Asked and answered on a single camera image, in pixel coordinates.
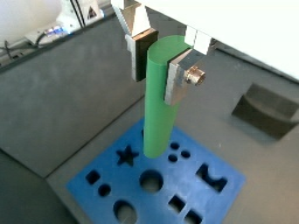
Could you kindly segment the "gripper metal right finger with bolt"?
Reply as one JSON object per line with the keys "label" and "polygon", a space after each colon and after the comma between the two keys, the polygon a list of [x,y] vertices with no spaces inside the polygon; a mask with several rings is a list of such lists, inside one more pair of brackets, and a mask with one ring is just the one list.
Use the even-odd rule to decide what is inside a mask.
{"label": "gripper metal right finger with bolt", "polygon": [[216,49],[218,40],[187,26],[184,43],[190,46],[168,62],[164,103],[173,106],[187,95],[190,85],[199,86],[206,78],[200,69],[203,58]]}

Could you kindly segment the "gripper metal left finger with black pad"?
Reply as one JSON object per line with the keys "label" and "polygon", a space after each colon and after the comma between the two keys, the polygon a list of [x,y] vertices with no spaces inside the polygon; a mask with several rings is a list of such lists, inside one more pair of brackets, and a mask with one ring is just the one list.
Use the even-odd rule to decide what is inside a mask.
{"label": "gripper metal left finger with black pad", "polygon": [[136,0],[111,0],[111,4],[125,33],[132,79],[139,82],[145,78],[147,51],[157,40],[159,31],[151,27],[145,6]]}

